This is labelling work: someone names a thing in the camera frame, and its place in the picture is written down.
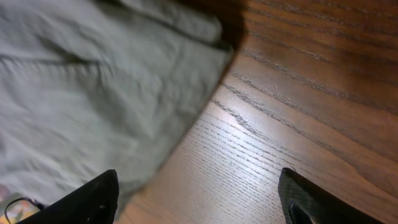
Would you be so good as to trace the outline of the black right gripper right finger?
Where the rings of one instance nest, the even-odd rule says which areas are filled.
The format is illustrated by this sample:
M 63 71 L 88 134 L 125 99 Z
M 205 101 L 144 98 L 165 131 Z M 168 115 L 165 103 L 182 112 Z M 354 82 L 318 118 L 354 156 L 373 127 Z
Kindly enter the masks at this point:
M 286 167 L 280 173 L 278 193 L 288 224 L 380 223 Z

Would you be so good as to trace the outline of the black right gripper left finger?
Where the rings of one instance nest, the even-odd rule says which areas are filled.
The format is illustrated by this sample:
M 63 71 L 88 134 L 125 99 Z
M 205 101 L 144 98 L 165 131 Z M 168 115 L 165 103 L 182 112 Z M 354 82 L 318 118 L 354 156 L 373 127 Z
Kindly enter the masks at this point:
M 19 223 L 113 224 L 118 197 L 118 175 L 110 169 Z

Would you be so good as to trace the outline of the khaki green shorts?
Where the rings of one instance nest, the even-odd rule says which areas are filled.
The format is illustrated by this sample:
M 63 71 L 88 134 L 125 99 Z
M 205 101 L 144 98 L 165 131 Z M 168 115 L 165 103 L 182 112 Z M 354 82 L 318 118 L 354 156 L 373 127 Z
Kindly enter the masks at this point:
M 221 33 L 175 1 L 2 1 L 1 186 L 50 205 L 114 169 L 122 211 L 217 87 Z

